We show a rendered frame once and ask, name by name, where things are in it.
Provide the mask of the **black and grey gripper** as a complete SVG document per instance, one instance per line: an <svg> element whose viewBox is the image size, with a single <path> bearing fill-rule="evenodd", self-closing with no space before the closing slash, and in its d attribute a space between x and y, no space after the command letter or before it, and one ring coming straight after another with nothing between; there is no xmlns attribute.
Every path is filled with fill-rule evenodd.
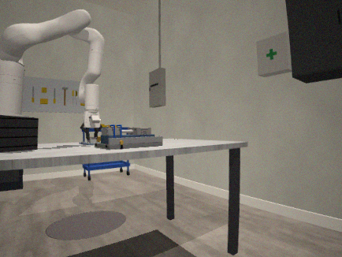
<svg viewBox="0 0 342 257"><path fill-rule="evenodd" d="M95 111L95 112L92 112ZM90 139L89 128L94 128L96 131L94 133L94 137L98 138L98 132L102 129L102 125L99 123L91 123L91 119L89 118L92 114L98 114L99 112L96 110L86 110L83 115L83 124L80 126L82 130L86 133L86 139ZM85 129L86 128L86 129Z"/></svg>

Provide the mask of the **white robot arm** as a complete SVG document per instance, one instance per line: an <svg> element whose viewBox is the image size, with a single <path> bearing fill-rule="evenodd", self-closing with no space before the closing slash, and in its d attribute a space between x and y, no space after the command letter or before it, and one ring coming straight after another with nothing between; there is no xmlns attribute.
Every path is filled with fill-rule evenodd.
<svg viewBox="0 0 342 257"><path fill-rule="evenodd" d="M97 30L87 28L90 23L90 14L84 9L78 9L43 23L13 24L2 33L0 115L29 117L21 115L24 89L23 54L36 44L49 42L69 33L73 38L90 45L87 72L80 81L78 99L84 104L84 110L99 110L99 86L93 83L102 72L104 38Z"/></svg>

